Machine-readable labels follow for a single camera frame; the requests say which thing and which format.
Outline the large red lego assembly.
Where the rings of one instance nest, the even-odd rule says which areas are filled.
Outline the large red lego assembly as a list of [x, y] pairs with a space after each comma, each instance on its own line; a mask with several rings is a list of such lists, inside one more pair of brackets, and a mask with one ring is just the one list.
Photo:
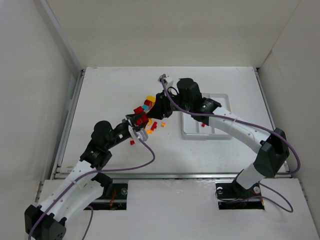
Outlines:
[[[148, 110], [147, 111], [144, 111], [142, 109], [142, 106], [145, 105], [145, 106], [148, 106]], [[147, 112], [152, 108], [153, 106], [153, 103], [149, 100], [145, 100], [144, 103], [135, 108], [133, 111], [134, 111], [134, 114], [137, 115], [137, 119], [135, 121], [135, 125], [136, 126], [139, 126], [139, 125], [142, 125], [142, 124], [147, 124], [149, 122], [149, 119], [147, 117]]]

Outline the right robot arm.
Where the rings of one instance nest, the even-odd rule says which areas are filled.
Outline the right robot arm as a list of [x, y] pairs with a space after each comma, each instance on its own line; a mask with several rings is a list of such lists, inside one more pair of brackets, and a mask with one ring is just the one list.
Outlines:
[[290, 154], [283, 130], [269, 130], [236, 117], [219, 102], [204, 97], [191, 78], [181, 78], [177, 82], [177, 94], [169, 91], [165, 74], [158, 81], [163, 90], [156, 95], [155, 104], [147, 113], [149, 118], [162, 120], [180, 111], [199, 123], [223, 131], [256, 153], [253, 163], [232, 181], [234, 192], [247, 191], [260, 180], [277, 175]]

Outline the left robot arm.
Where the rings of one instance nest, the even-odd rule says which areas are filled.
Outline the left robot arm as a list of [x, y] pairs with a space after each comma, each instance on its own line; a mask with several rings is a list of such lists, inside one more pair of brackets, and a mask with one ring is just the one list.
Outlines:
[[105, 120], [96, 123], [90, 142], [69, 175], [47, 199], [25, 210], [28, 239], [63, 239], [68, 226], [84, 209], [111, 192], [113, 179], [104, 169], [112, 157], [111, 148], [129, 138], [136, 138], [139, 143], [146, 141], [145, 127], [128, 118], [116, 127]]

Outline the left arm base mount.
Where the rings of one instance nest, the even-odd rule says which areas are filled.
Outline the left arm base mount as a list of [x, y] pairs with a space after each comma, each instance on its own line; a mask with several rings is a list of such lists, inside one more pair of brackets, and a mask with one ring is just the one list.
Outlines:
[[116, 182], [105, 175], [98, 173], [92, 178], [103, 188], [102, 195], [95, 199], [90, 206], [94, 210], [122, 211], [127, 209], [128, 183]]

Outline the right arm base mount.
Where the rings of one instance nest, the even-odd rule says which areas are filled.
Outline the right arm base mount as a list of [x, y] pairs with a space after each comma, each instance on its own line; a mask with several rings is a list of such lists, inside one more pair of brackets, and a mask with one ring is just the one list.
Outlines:
[[244, 189], [236, 182], [216, 182], [215, 196], [219, 210], [264, 210], [259, 183]]

